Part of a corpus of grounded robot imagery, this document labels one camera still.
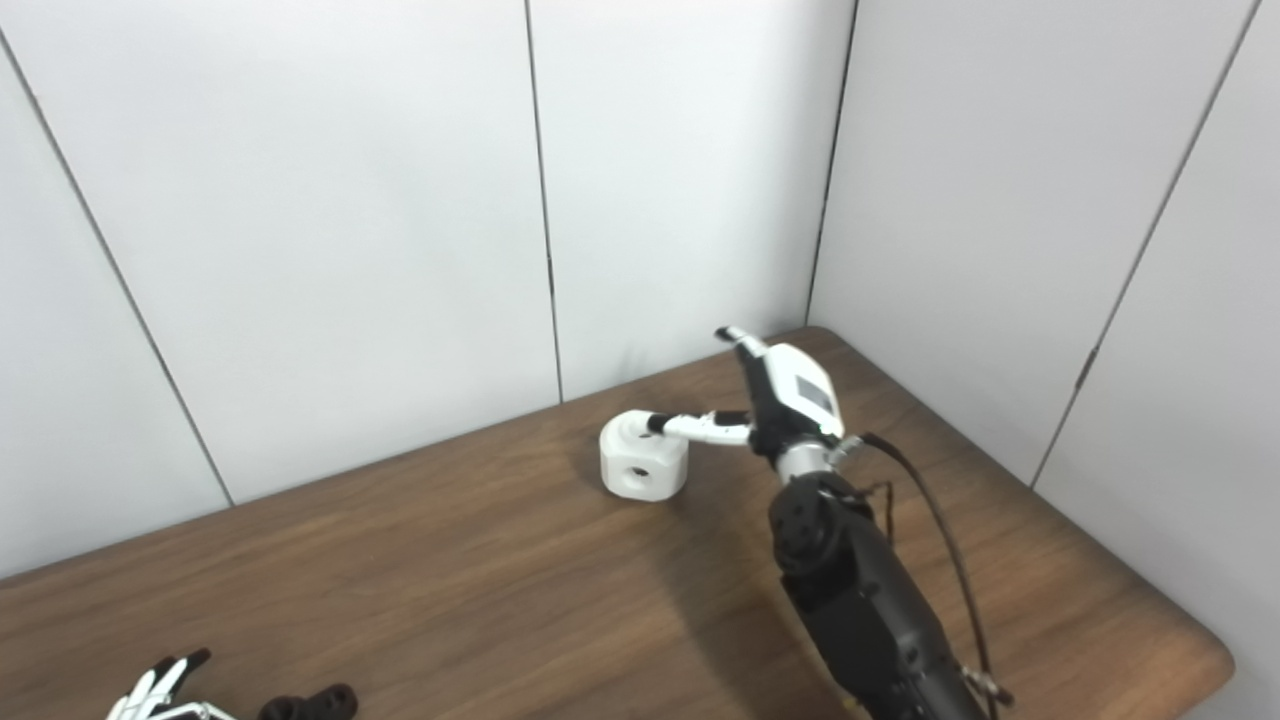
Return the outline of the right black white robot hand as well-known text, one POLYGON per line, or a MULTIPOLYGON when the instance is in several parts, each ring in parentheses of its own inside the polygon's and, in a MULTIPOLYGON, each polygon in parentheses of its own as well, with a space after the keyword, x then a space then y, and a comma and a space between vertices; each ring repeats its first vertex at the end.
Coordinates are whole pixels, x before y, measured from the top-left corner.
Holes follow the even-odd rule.
POLYGON ((792 345, 768 345, 736 325, 718 328, 716 338, 732 347, 745 379, 749 409, 703 415, 650 413, 644 432, 749 448, 765 459, 783 483, 810 473, 835 473, 845 425, 826 369, 792 345))

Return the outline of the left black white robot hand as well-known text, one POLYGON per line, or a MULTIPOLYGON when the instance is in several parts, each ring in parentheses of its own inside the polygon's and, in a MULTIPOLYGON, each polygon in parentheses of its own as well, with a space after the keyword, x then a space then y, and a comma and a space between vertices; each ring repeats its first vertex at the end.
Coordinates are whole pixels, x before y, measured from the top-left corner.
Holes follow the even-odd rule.
POLYGON ((207 701, 180 702, 177 698, 189 676, 211 657, 209 648, 165 656, 113 703, 105 719, 234 719, 207 701))

